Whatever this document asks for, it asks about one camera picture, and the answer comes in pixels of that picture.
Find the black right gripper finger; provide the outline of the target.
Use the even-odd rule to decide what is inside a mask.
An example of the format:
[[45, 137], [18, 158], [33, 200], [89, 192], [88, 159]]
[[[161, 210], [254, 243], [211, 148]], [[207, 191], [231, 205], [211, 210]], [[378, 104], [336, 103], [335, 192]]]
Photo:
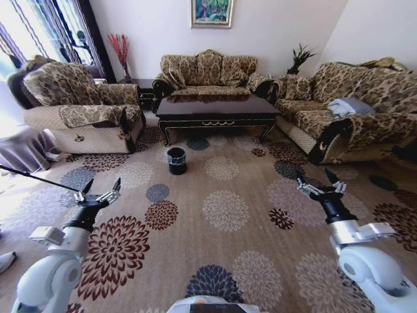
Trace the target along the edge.
[[318, 189], [317, 187], [315, 187], [311, 184], [307, 184], [307, 182], [305, 182], [305, 180], [302, 176], [298, 176], [296, 178], [296, 181], [298, 183], [297, 189], [301, 193], [303, 193], [307, 196], [310, 196], [311, 194], [313, 194], [315, 196], [319, 196], [319, 195], [323, 194], [323, 191], [321, 189]]
[[328, 168], [325, 168], [324, 170], [325, 170], [328, 180], [330, 181], [332, 186], [335, 188], [335, 192], [344, 194], [347, 189], [347, 184], [344, 183], [343, 181], [340, 181], [338, 176], [334, 172], [329, 170]]

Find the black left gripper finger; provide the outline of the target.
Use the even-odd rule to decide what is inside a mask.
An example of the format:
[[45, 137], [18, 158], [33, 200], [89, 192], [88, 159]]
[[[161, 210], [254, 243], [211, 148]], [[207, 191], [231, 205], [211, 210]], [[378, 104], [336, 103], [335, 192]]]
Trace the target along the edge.
[[113, 185], [113, 189], [97, 197], [95, 201], [97, 202], [107, 201], [108, 203], [113, 203], [120, 197], [120, 189], [121, 189], [121, 178], [119, 177], [116, 180], [115, 184]]
[[77, 191], [74, 194], [76, 203], [87, 203], [87, 194], [90, 191], [92, 185], [93, 185], [94, 179], [91, 179], [82, 190]]

